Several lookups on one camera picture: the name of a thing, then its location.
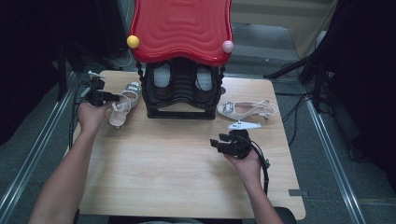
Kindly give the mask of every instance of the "white sandal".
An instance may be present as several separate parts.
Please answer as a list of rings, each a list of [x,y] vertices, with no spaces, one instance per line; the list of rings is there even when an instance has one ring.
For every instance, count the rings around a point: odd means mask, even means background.
[[[245,119],[246,117],[257,114],[266,119],[279,112],[275,104],[270,104],[269,100],[261,102],[226,102],[218,106],[218,113],[224,117],[234,120]]]
[[[108,120],[116,129],[119,129],[125,123],[126,116],[132,108],[137,106],[140,101],[140,85],[137,82],[128,84],[120,96],[119,102],[113,102],[113,112],[111,112],[110,119]]]

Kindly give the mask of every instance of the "red plastic seat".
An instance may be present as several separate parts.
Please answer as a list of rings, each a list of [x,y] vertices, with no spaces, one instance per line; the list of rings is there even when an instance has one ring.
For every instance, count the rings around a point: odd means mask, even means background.
[[[130,35],[139,39],[131,49],[141,63],[185,57],[220,66],[231,53],[224,41],[233,41],[231,0],[136,0]]]

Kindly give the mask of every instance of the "forearm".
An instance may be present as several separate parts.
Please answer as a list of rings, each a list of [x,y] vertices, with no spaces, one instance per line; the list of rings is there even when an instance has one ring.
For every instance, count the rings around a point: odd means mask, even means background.
[[[283,223],[264,193],[260,181],[244,184],[244,186],[253,208],[256,223]]]
[[[87,178],[95,133],[81,132],[49,177],[29,223],[72,223]]]

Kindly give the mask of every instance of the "human arm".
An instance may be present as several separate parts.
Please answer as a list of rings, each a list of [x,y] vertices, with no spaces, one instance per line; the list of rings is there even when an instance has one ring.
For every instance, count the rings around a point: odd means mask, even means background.
[[[224,155],[224,157],[233,164],[239,178],[242,180],[250,199],[256,223],[283,223],[262,189],[262,166],[257,153],[254,150],[251,150],[242,160],[230,155]]]
[[[29,223],[73,223],[81,201],[96,134],[111,103],[78,108],[81,132],[73,147],[51,174],[35,203]]]

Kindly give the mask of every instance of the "yellow ball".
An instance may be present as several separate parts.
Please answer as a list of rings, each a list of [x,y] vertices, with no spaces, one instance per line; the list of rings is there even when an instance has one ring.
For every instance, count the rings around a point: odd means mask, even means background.
[[[129,48],[135,49],[135,48],[137,48],[139,46],[140,42],[139,42],[139,38],[137,38],[137,36],[130,35],[126,39],[126,43],[128,44]]]

